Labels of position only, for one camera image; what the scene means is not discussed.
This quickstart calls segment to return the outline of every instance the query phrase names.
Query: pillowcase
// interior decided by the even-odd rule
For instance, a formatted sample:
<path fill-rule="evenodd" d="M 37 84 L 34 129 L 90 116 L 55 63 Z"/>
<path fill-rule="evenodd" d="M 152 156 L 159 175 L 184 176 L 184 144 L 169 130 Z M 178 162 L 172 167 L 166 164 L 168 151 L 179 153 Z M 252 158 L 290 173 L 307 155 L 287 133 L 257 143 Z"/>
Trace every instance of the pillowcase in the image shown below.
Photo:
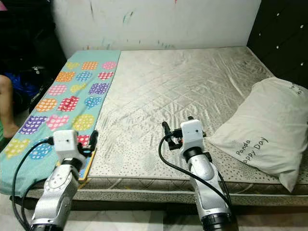
<path fill-rule="evenodd" d="M 276 176 L 292 191 L 307 148 L 308 90 L 271 77 L 256 83 L 235 114 L 207 140 Z"/>

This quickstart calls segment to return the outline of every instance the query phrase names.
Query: yellow heart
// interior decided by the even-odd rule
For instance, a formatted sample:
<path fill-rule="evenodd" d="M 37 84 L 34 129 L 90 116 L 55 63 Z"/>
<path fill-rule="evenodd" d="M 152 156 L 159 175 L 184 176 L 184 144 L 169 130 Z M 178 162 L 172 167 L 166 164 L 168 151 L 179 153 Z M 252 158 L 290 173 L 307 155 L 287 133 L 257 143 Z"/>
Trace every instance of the yellow heart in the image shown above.
<path fill-rule="evenodd" d="M 75 93 L 76 91 L 79 91 L 79 90 L 85 89 L 85 88 L 86 88 L 86 84 L 84 83 L 84 84 L 81 84 L 81 85 L 73 85 L 70 90 L 71 90 L 72 93 Z"/>
<path fill-rule="evenodd" d="M 77 131 L 87 130 L 92 127 L 94 120 L 94 116 L 90 114 L 76 116 L 73 120 L 73 128 Z"/>
<path fill-rule="evenodd" d="M 6 146 L 6 148 L 4 149 L 4 153 L 6 154 L 7 158 L 19 155 L 23 152 L 23 150 L 28 146 L 29 143 L 29 139 L 24 139 L 22 141 L 18 139 L 12 139 L 9 142 L 8 146 Z"/>
<path fill-rule="evenodd" d="M 73 70 L 75 67 L 78 67 L 80 64 L 79 63 L 73 63 L 73 62 L 67 62 L 66 67 L 69 70 Z"/>

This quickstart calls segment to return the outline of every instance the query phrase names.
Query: blue cloth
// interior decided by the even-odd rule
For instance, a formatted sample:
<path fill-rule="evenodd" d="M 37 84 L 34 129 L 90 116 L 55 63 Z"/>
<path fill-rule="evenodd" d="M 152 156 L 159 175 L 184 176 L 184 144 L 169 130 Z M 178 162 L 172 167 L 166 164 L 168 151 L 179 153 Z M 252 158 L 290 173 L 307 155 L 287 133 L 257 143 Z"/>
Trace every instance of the blue cloth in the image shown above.
<path fill-rule="evenodd" d="M 24 125 L 0 154 L 0 192 L 11 194 L 15 170 L 27 151 L 56 130 L 74 129 L 86 145 L 94 130 L 116 71 L 120 51 L 77 51 Z M 47 178 L 57 162 L 53 146 L 42 144 L 31 152 L 19 170 L 16 195 Z"/>
<path fill-rule="evenodd" d="M 9 72 L 5 72 L 4 75 L 11 80 L 14 89 L 24 92 L 30 98 L 38 93 L 38 87 L 30 83 L 23 83 L 20 75 L 14 75 Z"/>

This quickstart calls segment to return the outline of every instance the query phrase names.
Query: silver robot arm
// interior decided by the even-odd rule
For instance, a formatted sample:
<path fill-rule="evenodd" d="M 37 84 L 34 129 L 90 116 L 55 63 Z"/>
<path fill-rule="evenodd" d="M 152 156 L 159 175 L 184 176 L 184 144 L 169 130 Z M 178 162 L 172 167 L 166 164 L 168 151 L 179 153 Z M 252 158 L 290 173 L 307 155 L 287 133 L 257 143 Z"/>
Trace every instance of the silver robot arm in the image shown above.
<path fill-rule="evenodd" d="M 78 173 L 86 164 L 86 157 L 94 151 L 97 131 L 90 138 L 90 145 L 82 147 L 77 142 L 74 130 L 56 131 L 53 134 L 54 148 L 61 163 L 44 184 L 44 193 L 39 199 L 31 221 L 31 231 L 62 231 L 77 192 Z"/>
<path fill-rule="evenodd" d="M 192 117 L 189 119 L 181 123 L 180 129 L 174 131 L 170 131 L 168 124 L 163 122 L 165 134 L 169 137 L 166 139 L 169 149 L 180 148 L 180 156 L 185 159 L 189 171 L 223 195 L 218 183 L 218 171 L 209 161 L 209 153 L 204 153 L 204 133 L 201 122 Z M 179 144 L 175 144 L 171 137 L 178 138 Z M 205 231 L 238 231 L 235 215 L 232 214 L 225 200 L 199 180 L 191 177 L 190 181 L 195 190 L 195 201 L 203 229 Z"/>

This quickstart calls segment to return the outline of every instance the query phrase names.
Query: mattress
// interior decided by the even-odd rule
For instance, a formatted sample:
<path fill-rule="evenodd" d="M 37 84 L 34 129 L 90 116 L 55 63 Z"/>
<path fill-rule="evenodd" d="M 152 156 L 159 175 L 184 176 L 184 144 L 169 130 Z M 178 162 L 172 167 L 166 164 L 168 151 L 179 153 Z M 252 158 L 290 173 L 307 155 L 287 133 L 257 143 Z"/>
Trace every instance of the mattress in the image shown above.
<path fill-rule="evenodd" d="M 78 200 L 194 203 L 189 177 L 158 156 L 161 123 L 179 128 L 188 116 L 199 119 L 207 136 L 226 122 L 254 83 L 272 73 L 247 47 L 123 51 L 103 103 L 96 129 L 97 153 Z M 308 155 L 298 184 L 289 193 L 276 177 L 247 166 L 205 143 L 236 204 L 308 204 Z M 182 168 L 178 150 L 163 147 L 164 157 Z M 29 196 L 38 196 L 32 191 Z"/>

